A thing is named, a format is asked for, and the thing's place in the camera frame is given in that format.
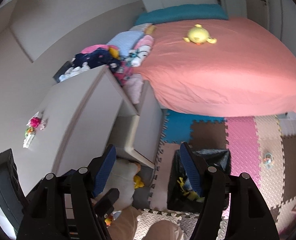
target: yellow plush toy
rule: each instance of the yellow plush toy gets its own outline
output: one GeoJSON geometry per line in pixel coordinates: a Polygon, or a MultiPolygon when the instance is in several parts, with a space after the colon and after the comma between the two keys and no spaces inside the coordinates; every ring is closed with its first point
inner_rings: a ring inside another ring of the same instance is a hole
{"type": "Polygon", "coordinates": [[[133,177],[133,181],[134,181],[134,188],[135,189],[145,186],[145,184],[141,181],[141,178],[138,175],[135,175],[133,177]]]}
{"type": "Polygon", "coordinates": [[[119,59],[119,51],[113,47],[109,47],[109,52],[112,57],[119,59]]]}
{"type": "Polygon", "coordinates": [[[217,42],[217,39],[211,38],[209,32],[206,29],[204,29],[200,24],[196,24],[195,27],[190,29],[187,36],[187,38],[184,38],[184,41],[192,41],[197,45],[205,43],[206,41],[211,44],[215,44],[217,42]]]}

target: pink foam tile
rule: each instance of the pink foam tile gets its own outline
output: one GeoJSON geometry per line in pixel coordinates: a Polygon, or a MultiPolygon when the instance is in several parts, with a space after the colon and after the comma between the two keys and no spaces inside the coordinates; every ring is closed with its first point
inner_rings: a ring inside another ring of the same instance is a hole
{"type": "Polygon", "coordinates": [[[226,118],[227,145],[231,152],[231,174],[247,172],[260,187],[260,151],[253,117],[226,118]]]}

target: pink bed sheet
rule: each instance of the pink bed sheet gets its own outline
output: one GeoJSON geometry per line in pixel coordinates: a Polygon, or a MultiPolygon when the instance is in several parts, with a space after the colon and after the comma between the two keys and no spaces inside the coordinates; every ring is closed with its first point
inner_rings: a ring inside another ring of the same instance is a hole
{"type": "Polygon", "coordinates": [[[274,35],[245,18],[157,25],[151,54],[134,72],[163,106],[181,113],[253,116],[296,112],[296,58],[274,35]],[[201,24],[216,44],[183,40],[201,24]]]}

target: folded clothes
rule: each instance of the folded clothes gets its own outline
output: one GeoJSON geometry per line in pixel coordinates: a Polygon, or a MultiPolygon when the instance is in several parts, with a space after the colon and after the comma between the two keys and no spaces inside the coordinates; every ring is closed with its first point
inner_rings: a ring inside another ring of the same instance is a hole
{"type": "Polygon", "coordinates": [[[78,53],[72,59],[73,67],[89,66],[92,69],[101,65],[108,65],[111,72],[114,73],[121,66],[121,61],[112,57],[110,52],[105,49],[96,49],[88,54],[78,53]]]}
{"type": "Polygon", "coordinates": [[[90,69],[89,66],[86,66],[86,65],[84,67],[76,67],[76,68],[71,67],[63,75],[59,77],[59,81],[62,82],[70,77],[76,76],[89,69],[90,69]]]}
{"type": "Polygon", "coordinates": [[[109,50],[110,48],[112,49],[116,49],[119,50],[119,48],[117,46],[114,45],[106,45],[106,44],[97,44],[97,45],[92,45],[90,47],[86,47],[84,48],[81,53],[82,54],[88,54],[88,53],[92,53],[97,49],[105,49],[105,50],[109,50]]]}
{"type": "Polygon", "coordinates": [[[122,87],[130,101],[135,105],[139,104],[143,79],[140,74],[133,74],[127,83],[122,87]]]}
{"type": "Polygon", "coordinates": [[[124,86],[132,76],[132,67],[127,66],[125,61],[121,62],[119,69],[113,73],[120,86],[124,86]]]}
{"type": "Polygon", "coordinates": [[[127,57],[129,50],[131,50],[143,36],[144,32],[141,31],[121,32],[113,37],[107,45],[117,46],[120,56],[127,57]]]}
{"type": "Polygon", "coordinates": [[[151,37],[150,35],[145,35],[142,39],[138,41],[133,49],[138,49],[142,45],[148,45],[152,47],[154,41],[155,39],[153,37],[151,37]]]}
{"type": "Polygon", "coordinates": [[[145,32],[146,29],[151,26],[152,23],[143,23],[143,24],[140,24],[140,25],[136,25],[136,26],[133,26],[130,31],[142,31],[142,32],[145,32]]]}
{"type": "Polygon", "coordinates": [[[129,58],[127,59],[132,67],[139,67],[141,65],[145,58],[150,54],[153,42],[154,38],[150,35],[146,35],[138,41],[134,50],[130,51],[129,58]]]}

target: beige pants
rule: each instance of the beige pants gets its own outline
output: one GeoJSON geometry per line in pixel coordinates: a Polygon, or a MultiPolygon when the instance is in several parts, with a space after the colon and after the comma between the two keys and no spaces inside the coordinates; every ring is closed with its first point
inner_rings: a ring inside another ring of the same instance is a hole
{"type": "MultiPolygon", "coordinates": [[[[108,227],[112,240],[133,240],[137,230],[137,217],[140,212],[134,207],[123,210],[120,216],[108,227]]],[[[153,224],[143,240],[184,240],[181,228],[167,220],[153,224]]]]}

